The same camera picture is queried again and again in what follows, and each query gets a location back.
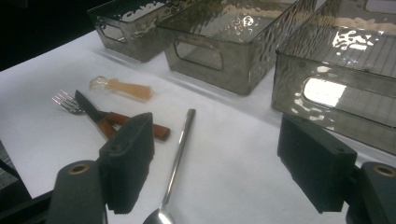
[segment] gray translucent bin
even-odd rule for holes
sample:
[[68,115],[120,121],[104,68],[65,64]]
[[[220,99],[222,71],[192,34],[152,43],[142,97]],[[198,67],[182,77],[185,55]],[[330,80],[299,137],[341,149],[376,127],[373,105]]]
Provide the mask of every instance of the gray translucent bin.
[[88,10],[107,49],[146,62],[163,51],[156,24],[195,0],[116,0]]
[[312,16],[316,0],[203,0],[157,27],[173,71],[250,94],[276,47]]
[[396,154],[395,12],[328,1],[278,49],[273,107]]

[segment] fork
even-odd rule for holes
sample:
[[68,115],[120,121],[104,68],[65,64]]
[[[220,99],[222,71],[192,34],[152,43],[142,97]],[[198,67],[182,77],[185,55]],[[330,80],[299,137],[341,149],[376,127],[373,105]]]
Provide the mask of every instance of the fork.
[[71,114],[82,115],[85,113],[84,110],[79,108],[76,99],[63,90],[54,95],[52,100]]
[[[76,99],[63,90],[61,90],[56,95],[54,95],[52,97],[52,100],[71,114],[74,114],[74,115],[85,114],[85,111],[83,109],[79,108],[79,105],[78,105]],[[107,113],[102,112],[102,113],[106,114],[107,118],[116,120],[117,123],[124,123],[128,119],[128,117],[114,113],[114,112],[107,112]],[[153,129],[154,129],[153,130],[154,137],[156,137],[160,140],[163,140],[163,141],[165,141],[168,138],[168,136],[171,132],[171,130],[169,128],[164,127],[162,125],[158,125],[158,124],[153,124]]]

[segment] metal spoon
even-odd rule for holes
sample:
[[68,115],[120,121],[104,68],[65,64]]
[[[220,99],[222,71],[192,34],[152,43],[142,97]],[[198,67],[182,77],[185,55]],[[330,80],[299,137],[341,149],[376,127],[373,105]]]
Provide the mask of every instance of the metal spoon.
[[169,198],[171,196],[172,185],[175,180],[177,167],[180,164],[181,155],[183,153],[184,146],[186,145],[187,136],[189,135],[190,126],[191,126],[192,120],[194,118],[194,115],[195,115],[195,109],[189,109],[189,111],[187,112],[187,118],[184,123],[184,127],[181,132],[180,139],[178,141],[178,149],[177,149],[177,154],[175,156],[175,161],[173,164],[173,172],[169,179],[168,188],[165,192],[165,195],[163,196],[163,203],[160,205],[160,207],[158,209],[156,209],[154,212],[152,212],[146,218],[146,220],[143,222],[143,224],[174,224],[174,223],[176,223],[174,221],[174,219],[172,218],[172,215],[168,211],[166,211],[166,205],[168,204]]

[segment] spoon handle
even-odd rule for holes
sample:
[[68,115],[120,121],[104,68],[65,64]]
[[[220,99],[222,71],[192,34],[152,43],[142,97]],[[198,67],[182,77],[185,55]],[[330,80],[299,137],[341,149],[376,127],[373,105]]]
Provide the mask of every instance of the spoon handle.
[[119,82],[119,80],[116,78],[110,79],[106,84],[106,88],[116,91],[123,91],[134,97],[144,100],[148,100],[152,94],[151,87]]
[[183,127],[183,130],[181,132],[180,139],[178,141],[177,154],[175,156],[175,161],[174,161],[174,164],[173,164],[172,174],[171,174],[171,177],[169,179],[169,185],[168,185],[168,188],[167,188],[167,190],[165,192],[165,195],[163,196],[163,203],[161,204],[162,208],[164,208],[169,202],[169,198],[170,198],[171,190],[172,190],[172,185],[173,185],[173,183],[175,181],[177,167],[180,164],[181,155],[183,153],[184,146],[186,145],[187,137],[188,137],[189,132],[190,132],[190,127],[191,127],[194,115],[195,115],[195,109],[189,109],[189,111],[187,112],[186,121],[184,122],[184,127]]

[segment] spoon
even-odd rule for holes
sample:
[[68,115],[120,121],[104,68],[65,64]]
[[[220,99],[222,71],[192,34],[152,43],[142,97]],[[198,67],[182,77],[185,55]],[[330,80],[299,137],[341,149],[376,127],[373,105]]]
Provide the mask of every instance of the spoon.
[[149,86],[123,83],[119,82],[117,78],[108,80],[106,77],[96,77],[91,80],[90,90],[98,86],[108,90],[122,91],[143,100],[148,100],[152,95],[151,87]]
[[187,136],[189,135],[190,126],[194,118],[194,115],[195,115],[195,109],[189,109],[189,111],[187,112],[187,118],[184,123],[183,130],[181,132],[180,140],[178,141],[178,149],[173,164],[173,172],[169,179],[168,188],[166,189],[165,195],[163,196],[163,203],[160,205],[158,209],[156,209],[146,218],[143,224],[175,224],[176,223],[172,218],[172,215],[168,211],[166,211],[166,205],[168,204],[169,198],[171,196],[172,185],[175,180],[177,167],[180,163],[181,154],[183,153],[184,146],[186,145]]

